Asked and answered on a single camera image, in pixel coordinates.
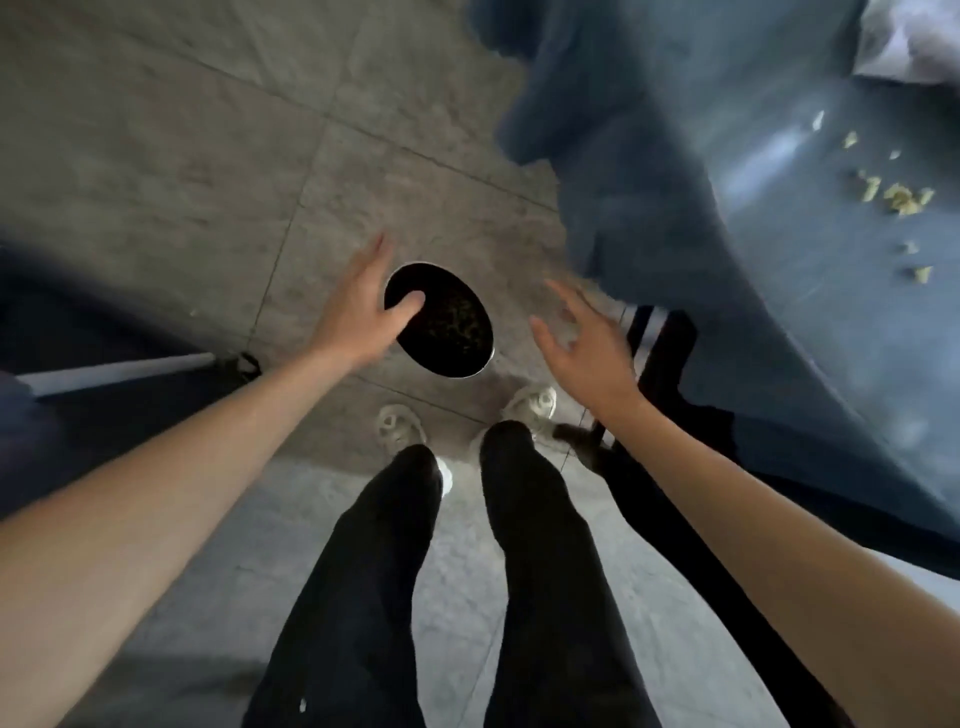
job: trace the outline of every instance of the tiled floor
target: tiled floor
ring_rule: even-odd
[[[157,604],[77,725],[235,725],[337,517],[383,464],[370,437],[406,401],[459,457],[520,384],[526,329],[559,324],[548,169],[492,145],[520,69],[456,0],[87,0],[0,7],[0,229],[142,315],[216,348],[283,356],[349,253],[381,227],[487,304],[490,368],[440,380],[401,352],[324,400]],[[620,307],[600,302],[613,315]],[[583,409],[561,402],[559,416]],[[574,458],[590,522],[665,726],[782,723],[729,635]],[[455,466],[414,604],[431,728],[479,726],[506,604],[478,476]]]

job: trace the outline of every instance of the left hand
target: left hand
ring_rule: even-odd
[[[353,256],[327,300],[309,350],[341,358],[352,371],[379,359],[418,311],[422,291],[412,291],[388,310],[380,292],[394,245],[380,232]]]

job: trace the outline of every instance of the right hand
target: right hand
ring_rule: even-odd
[[[534,340],[557,383],[602,422],[604,413],[639,396],[630,348],[617,322],[593,308],[580,291],[555,280],[546,284],[564,302],[580,333],[567,349],[542,319],[531,316]]]

